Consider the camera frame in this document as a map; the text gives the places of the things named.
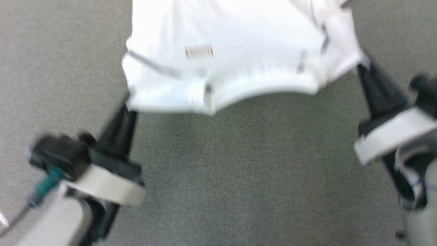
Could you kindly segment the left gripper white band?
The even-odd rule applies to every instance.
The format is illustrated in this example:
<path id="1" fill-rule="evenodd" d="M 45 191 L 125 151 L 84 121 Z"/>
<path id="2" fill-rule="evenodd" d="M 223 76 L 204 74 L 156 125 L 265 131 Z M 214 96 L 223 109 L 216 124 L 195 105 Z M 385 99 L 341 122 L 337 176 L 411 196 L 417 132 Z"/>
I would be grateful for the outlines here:
<path id="1" fill-rule="evenodd" d="M 121 104 L 97 140 L 97 150 L 123 157 L 118 159 L 89 150 L 91 164 L 75 181 L 64 184 L 91 197 L 123 206 L 140 206 L 146 195 L 142 167 L 128 159 L 137 123 L 137 112 Z"/>

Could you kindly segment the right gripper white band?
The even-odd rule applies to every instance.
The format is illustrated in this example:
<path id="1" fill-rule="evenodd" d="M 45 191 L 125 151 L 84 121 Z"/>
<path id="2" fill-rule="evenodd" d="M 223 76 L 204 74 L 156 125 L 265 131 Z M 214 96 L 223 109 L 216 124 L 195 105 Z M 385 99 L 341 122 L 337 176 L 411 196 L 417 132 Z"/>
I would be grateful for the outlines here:
<path id="1" fill-rule="evenodd" d="M 371 62 L 356 68 L 371 118 L 406 107 L 406 94 L 381 67 Z M 367 166 L 399 146 L 435 130 L 436 125 L 435 118 L 413 107 L 359 137 L 354 143 L 354 151 L 360 164 Z"/>

